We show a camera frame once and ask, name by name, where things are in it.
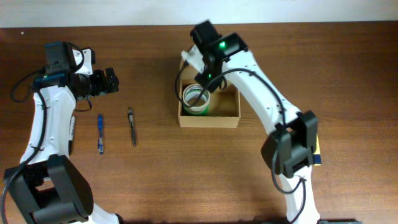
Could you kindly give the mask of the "black clear pen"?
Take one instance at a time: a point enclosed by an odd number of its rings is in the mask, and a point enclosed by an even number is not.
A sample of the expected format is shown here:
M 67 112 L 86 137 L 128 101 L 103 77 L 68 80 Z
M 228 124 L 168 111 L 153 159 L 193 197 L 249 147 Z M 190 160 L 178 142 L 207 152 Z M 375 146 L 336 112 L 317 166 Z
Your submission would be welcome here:
M 136 130 L 135 130 L 135 125 L 134 125 L 134 113 L 132 108 L 128 108 L 127 111 L 128 119 L 129 119 L 129 125 L 131 129 L 131 137 L 132 137 L 132 145 L 136 147 Z

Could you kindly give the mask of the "white black marker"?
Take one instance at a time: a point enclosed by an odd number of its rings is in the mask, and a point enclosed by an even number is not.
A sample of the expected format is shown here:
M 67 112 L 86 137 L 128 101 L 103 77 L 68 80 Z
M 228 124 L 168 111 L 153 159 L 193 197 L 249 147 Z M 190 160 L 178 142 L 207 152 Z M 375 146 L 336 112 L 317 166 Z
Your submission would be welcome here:
M 69 155 L 72 153 L 74 130 L 75 130 L 75 116 L 72 116 L 71 120 L 70 120 L 70 130 L 69 130 L 69 135 L 68 135 L 68 154 Z

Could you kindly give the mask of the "brown cardboard box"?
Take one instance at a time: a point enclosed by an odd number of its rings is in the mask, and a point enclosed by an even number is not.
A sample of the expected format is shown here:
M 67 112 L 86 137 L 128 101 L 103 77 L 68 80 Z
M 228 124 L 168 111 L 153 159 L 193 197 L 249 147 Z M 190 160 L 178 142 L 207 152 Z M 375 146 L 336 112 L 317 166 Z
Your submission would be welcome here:
M 194 80 L 197 71 L 187 65 L 177 81 L 177 93 L 182 99 L 183 92 Z M 237 128 L 241 118 L 240 92 L 229 81 L 224 90 L 217 89 L 210 93 L 208 111 L 206 114 L 189 114 L 182 103 L 178 102 L 178 121 L 181 128 Z

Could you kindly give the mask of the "blue pen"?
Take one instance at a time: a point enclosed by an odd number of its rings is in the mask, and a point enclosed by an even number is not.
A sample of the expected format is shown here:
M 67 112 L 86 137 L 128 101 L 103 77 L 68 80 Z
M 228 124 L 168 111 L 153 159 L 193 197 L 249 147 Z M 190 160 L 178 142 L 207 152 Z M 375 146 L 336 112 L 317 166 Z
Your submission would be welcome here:
M 103 117 L 101 114 L 98 115 L 98 131 L 99 131 L 99 138 L 98 138 L 98 150 L 101 155 L 104 153 L 103 147 Z

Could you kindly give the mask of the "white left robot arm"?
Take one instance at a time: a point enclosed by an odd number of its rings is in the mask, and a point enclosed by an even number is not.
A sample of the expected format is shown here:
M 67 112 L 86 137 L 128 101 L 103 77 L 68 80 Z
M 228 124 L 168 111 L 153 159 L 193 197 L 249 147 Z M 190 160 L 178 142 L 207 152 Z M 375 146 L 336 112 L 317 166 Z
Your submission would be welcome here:
M 10 195 L 27 223 L 123 223 L 95 204 L 88 181 L 70 160 L 73 112 L 79 100 L 116 93 L 113 68 L 94 70 L 95 51 L 71 42 L 45 45 L 47 63 L 31 73 L 34 120 L 20 163 L 4 172 L 1 218 Z

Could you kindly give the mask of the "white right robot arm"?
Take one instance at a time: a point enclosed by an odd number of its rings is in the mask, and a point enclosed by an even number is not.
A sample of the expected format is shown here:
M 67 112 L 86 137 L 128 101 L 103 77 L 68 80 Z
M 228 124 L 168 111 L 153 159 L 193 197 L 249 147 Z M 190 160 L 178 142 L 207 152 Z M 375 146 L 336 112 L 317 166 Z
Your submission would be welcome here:
M 272 84 L 248 45 L 237 34 L 219 34 L 210 21 L 197 24 L 194 45 L 182 52 L 183 68 L 191 65 L 199 93 L 234 85 L 262 122 L 267 139 L 261 156 L 276 189 L 285 197 L 289 223 L 319 223 L 312 190 L 312 168 L 321 163 L 318 118 L 301 112 Z

